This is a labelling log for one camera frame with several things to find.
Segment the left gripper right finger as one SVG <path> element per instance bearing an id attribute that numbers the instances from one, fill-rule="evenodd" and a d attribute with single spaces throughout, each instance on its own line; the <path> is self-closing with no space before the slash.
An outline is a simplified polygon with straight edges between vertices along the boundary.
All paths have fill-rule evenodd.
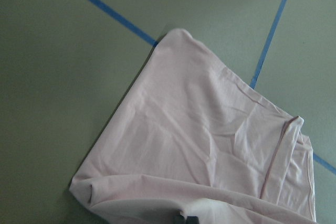
<path id="1" fill-rule="evenodd" d="M 188 216 L 186 224 L 199 224 L 199 218 L 197 216 Z"/>

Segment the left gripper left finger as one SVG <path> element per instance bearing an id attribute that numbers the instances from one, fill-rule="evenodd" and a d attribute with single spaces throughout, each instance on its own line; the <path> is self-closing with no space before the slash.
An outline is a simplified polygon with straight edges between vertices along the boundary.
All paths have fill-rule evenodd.
<path id="1" fill-rule="evenodd" d="M 173 219 L 173 223 L 174 224 L 185 224 L 186 219 L 181 215 L 176 215 Z"/>

